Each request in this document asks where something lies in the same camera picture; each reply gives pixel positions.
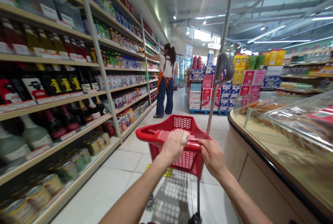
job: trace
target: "blue jeans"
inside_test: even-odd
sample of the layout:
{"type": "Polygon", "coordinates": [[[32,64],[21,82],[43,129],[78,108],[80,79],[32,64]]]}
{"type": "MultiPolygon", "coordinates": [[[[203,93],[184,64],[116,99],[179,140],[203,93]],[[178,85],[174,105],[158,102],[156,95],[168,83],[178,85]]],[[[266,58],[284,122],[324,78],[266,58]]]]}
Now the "blue jeans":
{"type": "Polygon", "coordinates": [[[156,115],[164,116],[164,99],[165,92],[167,93],[167,103],[165,106],[165,113],[171,114],[173,109],[173,78],[171,78],[168,82],[168,87],[166,85],[167,80],[162,77],[160,85],[159,85],[159,93],[157,94],[157,105],[156,105],[156,115]]]}

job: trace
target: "person's arm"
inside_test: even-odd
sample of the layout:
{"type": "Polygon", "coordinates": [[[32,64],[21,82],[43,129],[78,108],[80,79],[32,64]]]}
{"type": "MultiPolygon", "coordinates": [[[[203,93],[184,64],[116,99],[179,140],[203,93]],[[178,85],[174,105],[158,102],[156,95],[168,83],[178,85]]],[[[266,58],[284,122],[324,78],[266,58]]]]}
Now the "person's arm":
{"type": "Polygon", "coordinates": [[[187,132],[181,129],[172,131],[164,142],[161,153],[147,171],[122,195],[104,215],[99,224],[138,224],[149,197],[167,168],[181,157],[185,144],[182,137],[187,132]]]}
{"type": "Polygon", "coordinates": [[[201,152],[208,171],[219,181],[231,202],[235,205],[242,221],[245,224],[273,224],[230,173],[217,141],[199,140],[199,142],[202,144],[201,152]]]}

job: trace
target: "glass display case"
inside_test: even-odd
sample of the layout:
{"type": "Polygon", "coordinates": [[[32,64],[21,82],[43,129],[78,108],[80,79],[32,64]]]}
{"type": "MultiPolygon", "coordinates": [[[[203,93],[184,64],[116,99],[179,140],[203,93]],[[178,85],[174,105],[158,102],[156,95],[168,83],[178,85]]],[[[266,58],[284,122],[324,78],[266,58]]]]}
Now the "glass display case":
{"type": "Polygon", "coordinates": [[[270,162],[326,216],[333,213],[333,91],[303,98],[274,96],[248,105],[236,101],[233,116],[266,151],[270,162]]]}

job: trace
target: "aisle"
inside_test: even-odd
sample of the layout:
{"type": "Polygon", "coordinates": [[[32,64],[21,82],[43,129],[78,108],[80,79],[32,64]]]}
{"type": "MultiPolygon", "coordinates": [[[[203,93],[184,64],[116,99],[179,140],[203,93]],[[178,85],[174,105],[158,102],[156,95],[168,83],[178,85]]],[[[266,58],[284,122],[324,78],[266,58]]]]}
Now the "aisle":
{"type": "MultiPolygon", "coordinates": [[[[184,88],[174,93],[173,101],[173,114],[191,115],[184,88]]],[[[155,108],[138,128],[166,118],[154,119],[154,114],[155,108]]],[[[194,116],[198,127],[206,131],[208,116],[191,116],[194,116]]],[[[222,148],[225,145],[228,127],[226,116],[213,116],[210,137],[217,140],[222,148]]],[[[52,224],[97,224],[119,197],[142,175],[148,163],[151,163],[148,145],[139,141],[133,131],[63,208],[52,224]]],[[[163,177],[160,180],[154,195],[154,205],[145,210],[141,222],[187,223],[197,209],[197,178],[174,170],[172,178],[163,177]]],[[[206,167],[200,183],[200,196],[203,223],[238,223],[229,198],[206,167]]]]}

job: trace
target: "pallet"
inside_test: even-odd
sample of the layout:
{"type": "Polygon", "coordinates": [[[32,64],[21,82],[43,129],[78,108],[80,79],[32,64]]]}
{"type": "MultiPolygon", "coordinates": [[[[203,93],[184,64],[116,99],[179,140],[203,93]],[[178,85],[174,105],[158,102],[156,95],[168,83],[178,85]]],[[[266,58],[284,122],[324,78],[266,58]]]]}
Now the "pallet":
{"type": "MultiPolygon", "coordinates": [[[[208,115],[210,111],[205,111],[205,110],[190,110],[191,114],[194,114],[194,112],[203,112],[205,115],[208,115]]],[[[228,115],[230,111],[214,111],[218,115],[228,115]]]]}

